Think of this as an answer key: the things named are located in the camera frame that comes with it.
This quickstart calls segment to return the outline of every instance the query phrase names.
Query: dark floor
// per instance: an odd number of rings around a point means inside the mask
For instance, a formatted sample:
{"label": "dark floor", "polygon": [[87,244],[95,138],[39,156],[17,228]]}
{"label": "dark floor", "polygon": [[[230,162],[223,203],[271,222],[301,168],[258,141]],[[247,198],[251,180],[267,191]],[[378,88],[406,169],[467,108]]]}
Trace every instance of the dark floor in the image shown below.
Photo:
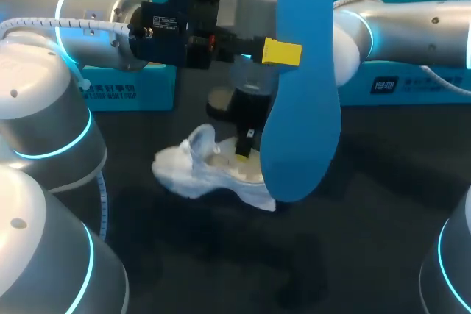
{"label": "dark floor", "polygon": [[[470,184],[470,109],[344,109],[325,180],[276,213],[225,190],[181,199],[154,180],[153,154],[208,121],[206,97],[225,70],[184,72],[174,112],[95,114],[108,146],[108,243],[130,277],[129,313],[421,313],[420,264]],[[218,139],[234,133],[212,123]],[[99,200],[87,189],[61,199],[93,229]]]}

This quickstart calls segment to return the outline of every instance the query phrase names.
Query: blue insole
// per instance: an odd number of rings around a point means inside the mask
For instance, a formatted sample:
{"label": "blue insole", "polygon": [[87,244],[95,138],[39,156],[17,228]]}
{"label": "blue insole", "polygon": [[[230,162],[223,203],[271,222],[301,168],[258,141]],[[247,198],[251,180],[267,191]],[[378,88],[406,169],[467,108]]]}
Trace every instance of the blue insole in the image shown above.
{"label": "blue insole", "polygon": [[266,186],[278,201],[305,198],[320,183],[341,129],[333,70],[333,0],[277,0],[277,39],[302,45],[297,68],[280,68],[261,138]]}

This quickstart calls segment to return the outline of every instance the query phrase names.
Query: cyan cardboard box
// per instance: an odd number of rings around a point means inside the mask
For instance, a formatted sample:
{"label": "cyan cardboard box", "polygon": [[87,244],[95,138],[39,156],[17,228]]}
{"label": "cyan cardboard box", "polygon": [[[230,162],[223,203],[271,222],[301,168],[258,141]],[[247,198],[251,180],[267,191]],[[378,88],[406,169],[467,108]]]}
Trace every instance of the cyan cardboard box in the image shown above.
{"label": "cyan cardboard box", "polygon": [[[384,0],[388,3],[440,0]],[[471,90],[471,71],[433,68],[454,85]],[[174,103],[175,67],[148,65],[136,73],[86,68],[92,82],[83,92],[93,111],[171,110]],[[471,103],[471,98],[446,90],[418,66],[392,62],[364,63],[345,86],[339,88],[342,106]]]}

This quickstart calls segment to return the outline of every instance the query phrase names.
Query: cable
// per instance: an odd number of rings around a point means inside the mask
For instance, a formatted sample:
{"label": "cable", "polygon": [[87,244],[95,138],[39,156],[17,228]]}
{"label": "cable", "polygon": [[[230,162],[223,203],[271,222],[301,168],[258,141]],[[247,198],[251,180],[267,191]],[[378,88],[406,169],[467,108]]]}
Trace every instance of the cable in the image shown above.
{"label": "cable", "polygon": [[[333,3],[333,8],[336,9],[337,7],[341,7],[342,5],[346,5],[349,3],[354,3],[356,1],[362,1],[362,0],[337,0]],[[370,0],[370,1],[376,1],[379,3],[383,3],[383,0]],[[465,90],[463,88],[459,88],[458,86],[455,86],[453,84],[450,84],[447,80],[443,79],[438,75],[435,71],[430,69],[426,65],[421,65],[420,68],[437,84],[443,86],[444,88],[447,88],[448,90],[451,90],[455,93],[458,93],[463,96],[471,96],[471,91],[470,90]]]}
{"label": "cable", "polygon": [[78,20],[75,18],[11,18],[0,24],[0,38],[8,29],[18,27],[62,27],[67,29],[90,29],[113,32],[126,38],[132,37],[132,27],[120,22]]}
{"label": "cable", "polygon": [[98,182],[98,189],[100,191],[100,203],[102,205],[102,219],[100,222],[100,232],[99,236],[100,239],[103,241],[106,240],[106,234],[108,231],[108,193],[106,191],[106,184],[105,178],[103,177],[103,173],[100,172],[98,176],[96,176],[96,181]]}

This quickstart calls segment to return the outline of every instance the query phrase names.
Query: shoe upper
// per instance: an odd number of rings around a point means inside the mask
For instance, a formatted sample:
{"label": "shoe upper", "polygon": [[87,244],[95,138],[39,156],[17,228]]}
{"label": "shoe upper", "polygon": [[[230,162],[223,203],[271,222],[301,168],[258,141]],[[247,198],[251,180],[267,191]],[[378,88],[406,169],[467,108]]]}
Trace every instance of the shoe upper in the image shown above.
{"label": "shoe upper", "polygon": [[263,210],[275,210],[259,160],[247,166],[237,161],[235,138],[221,143],[210,124],[196,128],[179,146],[158,152],[152,164],[154,175],[169,190],[195,199],[218,188],[231,189],[247,204]]}

